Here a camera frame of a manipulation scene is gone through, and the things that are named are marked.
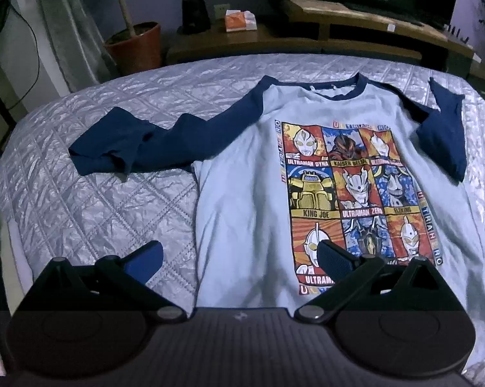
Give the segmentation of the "blue raglan graphic shirt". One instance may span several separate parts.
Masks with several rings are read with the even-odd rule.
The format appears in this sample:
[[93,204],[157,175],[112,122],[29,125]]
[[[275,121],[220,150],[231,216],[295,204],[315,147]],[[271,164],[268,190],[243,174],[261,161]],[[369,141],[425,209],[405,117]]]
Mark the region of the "blue raglan graphic shirt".
[[111,109],[71,146],[82,176],[191,169],[203,308],[294,310],[334,284],[319,245],[392,265],[427,258],[485,357],[485,228],[465,181],[462,96],[435,107],[356,74],[326,83],[262,78],[225,112],[168,129]]

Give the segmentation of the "silver quilted bedspread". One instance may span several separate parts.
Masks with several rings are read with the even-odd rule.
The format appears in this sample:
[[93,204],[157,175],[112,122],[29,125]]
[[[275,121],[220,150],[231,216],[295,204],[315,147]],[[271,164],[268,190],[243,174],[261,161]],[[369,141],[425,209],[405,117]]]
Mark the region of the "silver quilted bedspread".
[[163,268],[150,287],[191,308],[197,286],[193,241],[197,185],[171,170],[80,176],[70,145],[111,108],[171,127],[183,113],[211,118],[241,99],[262,77],[326,82],[363,74],[389,83],[411,100],[434,107],[429,82],[464,96],[467,179],[485,229],[485,101],[463,79],[417,65],[342,55],[263,54],[171,65],[92,86],[29,113],[16,126],[0,159],[0,212],[24,264],[37,277],[55,256],[88,265],[122,256],[156,239]]

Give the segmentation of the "wooden TV stand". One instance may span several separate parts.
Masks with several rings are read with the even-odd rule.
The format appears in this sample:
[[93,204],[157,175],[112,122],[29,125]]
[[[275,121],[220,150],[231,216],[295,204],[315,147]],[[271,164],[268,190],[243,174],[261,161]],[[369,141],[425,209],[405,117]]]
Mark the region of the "wooden TV stand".
[[254,31],[228,32],[223,22],[196,35],[177,36],[165,56],[169,65],[250,53],[343,53],[399,59],[485,83],[485,64],[450,32],[414,25],[340,3],[286,0],[278,17]]

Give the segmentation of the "orange tissue box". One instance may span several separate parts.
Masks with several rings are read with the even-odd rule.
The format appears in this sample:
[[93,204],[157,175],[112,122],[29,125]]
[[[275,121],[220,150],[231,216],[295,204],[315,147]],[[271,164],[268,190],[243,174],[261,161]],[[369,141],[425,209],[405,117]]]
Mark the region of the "orange tissue box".
[[256,31],[256,16],[251,11],[226,10],[225,27],[227,32]]

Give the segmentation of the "white wall socket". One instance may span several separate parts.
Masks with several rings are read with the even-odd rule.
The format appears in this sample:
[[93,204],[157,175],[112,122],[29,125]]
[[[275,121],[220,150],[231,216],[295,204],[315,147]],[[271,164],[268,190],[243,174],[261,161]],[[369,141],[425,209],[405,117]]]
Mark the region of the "white wall socket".
[[230,4],[217,4],[214,5],[214,17],[216,20],[223,19],[226,12],[231,9]]

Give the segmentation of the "black speaker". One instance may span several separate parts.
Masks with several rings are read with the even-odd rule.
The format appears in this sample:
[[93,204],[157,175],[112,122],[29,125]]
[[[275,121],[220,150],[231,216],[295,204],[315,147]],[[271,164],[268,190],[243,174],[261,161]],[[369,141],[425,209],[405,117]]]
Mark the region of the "black speaker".
[[211,28],[211,20],[208,14],[205,0],[181,0],[182,25],[177,33],[189,36],[206,32]]

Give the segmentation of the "potted tree in red pot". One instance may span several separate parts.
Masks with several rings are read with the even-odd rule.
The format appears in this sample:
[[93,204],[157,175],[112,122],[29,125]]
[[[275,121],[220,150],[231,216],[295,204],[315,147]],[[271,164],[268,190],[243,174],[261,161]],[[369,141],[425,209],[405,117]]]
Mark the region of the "potted tree in red pot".
[[126,0],[118,0],[125,28],[104,42],[119,74],[130,75],[159,68],[161,26],[149,21],[135,24]]

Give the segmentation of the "grey curtain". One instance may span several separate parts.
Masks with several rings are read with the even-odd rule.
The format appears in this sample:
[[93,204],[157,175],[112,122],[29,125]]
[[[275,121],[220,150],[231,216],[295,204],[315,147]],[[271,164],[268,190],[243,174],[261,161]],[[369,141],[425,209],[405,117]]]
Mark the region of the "grey curtain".
[[101,33],[81,0],[38,0],[59,69],[71,92],[112,79]]

